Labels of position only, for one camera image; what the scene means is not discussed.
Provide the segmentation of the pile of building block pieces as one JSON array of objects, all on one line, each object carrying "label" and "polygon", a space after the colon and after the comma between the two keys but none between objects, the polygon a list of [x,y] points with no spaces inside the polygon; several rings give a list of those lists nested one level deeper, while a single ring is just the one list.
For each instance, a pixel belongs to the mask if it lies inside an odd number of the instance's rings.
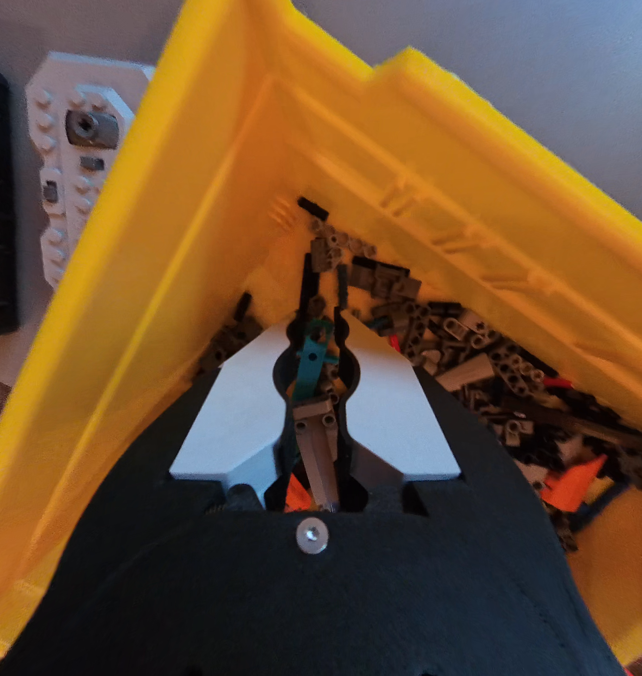
[{"label": "pile of building block pieces", "polygon": [[[265,263],[268,249],[283,237],[301,247],[297,222],[306,221],[312,230],[311,253],[314,272],[321,275],[346,264],[349,286],[362,287],[354,278],[403,276],[414,282],[399,267],[413,262],[418,254],[431,263],[433,251],[411,228],[393,228],[393,220],[378,221],[379,234],[386,234],[387,260],[375,259],[374,249],[353,233],[340,232],[320,217],[296,209],[289,224],[279,213],[278,225],[266,226],[245,209],[228,210],[220,223],[215,244],[218,259],[226,264],[240,263],[247,277]],[[536,357],[530,356],[511,338],[488,327],[470,309],[452,301],[382,300],[376,301],[373,319],[366,326],[379,337],[389,335],[411,364],[435,376],[452,396],[478,421],[489,427],[499,443],[511,455],[526,480],[540,493],[549,471],[563,472],[576,464],[606,454],[608,459],[589,487],[575,513],[561,512],[540,498],[553,528],[566,552],[577,551],[575,532],[586,526],[608,500],[623,492],[629,484],[642,483],[642,433],[632,431],[620,414],[598,403],[593,395],[578,392],[570,385],[548,385],[553,374]],[[309,320],[302,322],[295,338],[297,352],[303,342],[303,330],[311,319],[325,318],[325,299],[312,298]],[[297,365],[293,384],[299,365]],[[326,364],[314,398],[329,395],[337,414],[339,364]]]}]

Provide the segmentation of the grey panel piece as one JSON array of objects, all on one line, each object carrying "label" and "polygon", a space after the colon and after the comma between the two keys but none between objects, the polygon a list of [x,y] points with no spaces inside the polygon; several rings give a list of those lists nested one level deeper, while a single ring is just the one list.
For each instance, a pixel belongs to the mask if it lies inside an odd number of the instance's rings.
[{"label": "grey panel piece", "polygon": [[315,503],[335,513],[340,507],[334,462],[337,460],[339,426],[329,395],[297,402],[292,407],[293,425]]}]

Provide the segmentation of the yellow plastic bin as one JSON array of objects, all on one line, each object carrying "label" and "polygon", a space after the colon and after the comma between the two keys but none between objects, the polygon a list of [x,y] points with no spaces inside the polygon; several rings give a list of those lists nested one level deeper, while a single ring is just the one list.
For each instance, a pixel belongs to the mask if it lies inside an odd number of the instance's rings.
[{"label": "yellow plastic bin", "polygon": [[187,1],[0,418],[0,657],[241,293],[292,312],[298,195],[642,430],[639,219],[412,48]]}]

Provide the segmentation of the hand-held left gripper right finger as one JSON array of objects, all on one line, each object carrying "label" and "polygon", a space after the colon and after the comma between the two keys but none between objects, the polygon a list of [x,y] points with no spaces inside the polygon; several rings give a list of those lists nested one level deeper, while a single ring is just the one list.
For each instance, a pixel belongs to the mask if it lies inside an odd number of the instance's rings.
[{"label": "hand-held left gripper right finger", "polygon": [[345,401],[359,482],[446,481],[461,470],[410,362],[349,311],[344,346],[358,365]]}]

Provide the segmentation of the grey desk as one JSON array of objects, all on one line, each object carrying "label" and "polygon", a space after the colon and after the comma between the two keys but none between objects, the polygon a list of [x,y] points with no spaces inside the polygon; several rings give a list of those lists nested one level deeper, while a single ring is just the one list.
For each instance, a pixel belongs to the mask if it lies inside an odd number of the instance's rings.
[{"label": "grey desk", "polygon": [[[155,64],[181,1],[0,1],[12,89],[21,326],[0,336],[13,385],[51,297],[24,87],[48,51]],[[371,65],[413,46],[642,220],[642,1],[295,1]]]}]

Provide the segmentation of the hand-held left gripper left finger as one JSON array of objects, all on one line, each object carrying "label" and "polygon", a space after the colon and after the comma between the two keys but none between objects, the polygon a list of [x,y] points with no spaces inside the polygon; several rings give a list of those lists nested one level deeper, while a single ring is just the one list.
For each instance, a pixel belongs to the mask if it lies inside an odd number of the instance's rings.
[{"label": "hand-held left gripper left finger", "polygon": [[170,466],[176,480],[250,487],[262,508],[283,474],[278,447],[296,372],[290,312],[226,360]]}]

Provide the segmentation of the light grey battery box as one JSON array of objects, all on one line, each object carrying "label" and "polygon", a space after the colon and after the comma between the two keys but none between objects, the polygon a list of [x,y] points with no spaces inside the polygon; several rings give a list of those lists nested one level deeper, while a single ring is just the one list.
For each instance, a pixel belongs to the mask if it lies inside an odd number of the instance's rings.
[{"label": "light grey battery box", "polygon": [[47,216],[40,250],[52,289],[63,279],[155,71],[146,63],[51,51],[26,85]]}]

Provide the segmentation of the teal brick separator tool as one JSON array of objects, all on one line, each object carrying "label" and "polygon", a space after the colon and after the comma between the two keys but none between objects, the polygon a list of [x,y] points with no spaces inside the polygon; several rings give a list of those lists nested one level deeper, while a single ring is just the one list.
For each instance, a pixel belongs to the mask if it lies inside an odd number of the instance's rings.
[{"label": "teal brick separator tool", "polygon": [[297,352],[300,360],[291,396],[294,403],[313,398],[324,366],[328,364],[335,367],[339,364],[339,357],[328,352],[333,338],[334,324],[329,319],[311,319],[304,328],[302,346]]}]

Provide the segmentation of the orange wedge piece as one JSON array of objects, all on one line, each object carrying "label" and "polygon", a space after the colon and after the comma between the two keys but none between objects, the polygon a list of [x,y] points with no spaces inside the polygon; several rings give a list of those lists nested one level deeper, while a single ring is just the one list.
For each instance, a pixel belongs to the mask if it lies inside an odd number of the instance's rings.
[{"label": "orange wedge piece", "polygon": [[607,459],[606,454],[601,454],[593,460],[575,464],[563,472],[549,471],[539,493],[540,498],[561,512],[575,513]]}]

